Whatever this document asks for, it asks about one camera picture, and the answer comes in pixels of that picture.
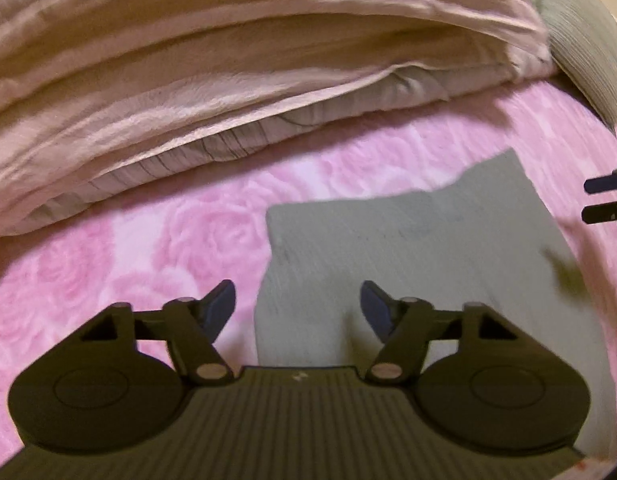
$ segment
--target beige blanket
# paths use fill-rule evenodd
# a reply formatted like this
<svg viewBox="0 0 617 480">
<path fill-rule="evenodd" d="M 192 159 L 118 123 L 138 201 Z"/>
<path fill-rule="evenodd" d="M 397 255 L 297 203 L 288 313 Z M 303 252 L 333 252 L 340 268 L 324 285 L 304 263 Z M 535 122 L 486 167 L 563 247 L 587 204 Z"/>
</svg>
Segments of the beige blanket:
<svg viewBox="0 0 617 480">
<path fill-rule="evenodd" d="M 129 161 L 398 66 L 524 78 L 538 59 L 528 0 L 0 0 L 0 235 Z"/>
</svg>

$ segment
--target gray towel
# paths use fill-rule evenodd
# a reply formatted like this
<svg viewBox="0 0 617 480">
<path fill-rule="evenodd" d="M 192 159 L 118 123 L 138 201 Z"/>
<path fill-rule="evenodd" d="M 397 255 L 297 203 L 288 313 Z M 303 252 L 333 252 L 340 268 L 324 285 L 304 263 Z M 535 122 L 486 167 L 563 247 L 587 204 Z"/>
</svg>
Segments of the gray towel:
<svg viewBox="0 0 617 480">
<path fill-rule="evenodd" d="M 268 229 L 272 261 L 255 310 L 261 365 L 364 372 L 381 347 L 359 308 L 364 280 L 438 309 L 482 301 L 582 374 L 592 403 L 578 448 L 616 457 L 615 385 L 599 320 L 586 294 L 558 283 L 555 263 L 575 260 L 514 152 L 435 192 L 274 206 Z M 428 362 L 452 351 L 433 344 Z"/>
</svg>

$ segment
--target triangular cutout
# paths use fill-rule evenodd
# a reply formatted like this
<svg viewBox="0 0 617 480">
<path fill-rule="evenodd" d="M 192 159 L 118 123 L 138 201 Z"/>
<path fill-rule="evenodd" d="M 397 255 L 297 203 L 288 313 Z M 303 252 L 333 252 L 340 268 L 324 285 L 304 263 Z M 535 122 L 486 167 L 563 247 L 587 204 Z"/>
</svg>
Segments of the triangular cutout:
<svg viewBox="0 0 617 480">
<path fill-rule="evenodd" d="M 95 326 L 91 327 L 80 338 L 82 341 L 111 341 L 117 339 L 117 330 L 115 322 L 109 314 L 105 316 Z"/>
<path fill-rule="evenodd" d="M 482 316 L 482 323 L 479 326 L 479 337 L 480 339 L 508 341 L 517 339 L 517 336 L 514 333 L 489 315 Z"/>
</svg>

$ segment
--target pink bedsheet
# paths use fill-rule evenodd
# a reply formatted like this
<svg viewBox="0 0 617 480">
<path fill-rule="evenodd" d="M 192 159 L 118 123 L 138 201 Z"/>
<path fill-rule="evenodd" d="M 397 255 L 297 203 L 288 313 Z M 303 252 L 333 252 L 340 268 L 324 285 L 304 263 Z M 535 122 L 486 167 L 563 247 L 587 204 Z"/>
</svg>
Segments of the pink bedsheet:
<svg viewBox="0 0 617 480">
<path fill-rule="evenodd" d="M 237 311 L 218 348 L 234 367 L 255 364 L 253 308 L 271 254 L 269 206 L 430 190 L 508 147 L 581 263 L 617 382 L 617 225 L 584 226 L 579 219 L 581 208 L 595 202 L 583 181 L 617 167 L 617 139 L 549 82 L 505 86 L 332 124 L 0 240 L 0 464 L 21 446 L 6 408 L 15 376 L 109 303 L 159 308 L 173 298 L 201 297 L 230 278 Z M 167 359 L 164 346 L 140 348 Z"/>
</svg>

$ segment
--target striped pillow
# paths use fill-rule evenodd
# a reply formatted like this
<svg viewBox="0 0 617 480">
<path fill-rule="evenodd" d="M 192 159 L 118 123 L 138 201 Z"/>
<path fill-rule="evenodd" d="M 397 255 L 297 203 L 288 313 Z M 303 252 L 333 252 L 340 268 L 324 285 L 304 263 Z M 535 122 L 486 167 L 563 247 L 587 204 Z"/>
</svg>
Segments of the striped pillow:
<svg viewBox="0 0 617 480">
<path fill-rule="evenodd" d="M 617 124 L 617 22 L 600 0 L 535 0 L 557 65 L 604 124 Z"/>
</svg>

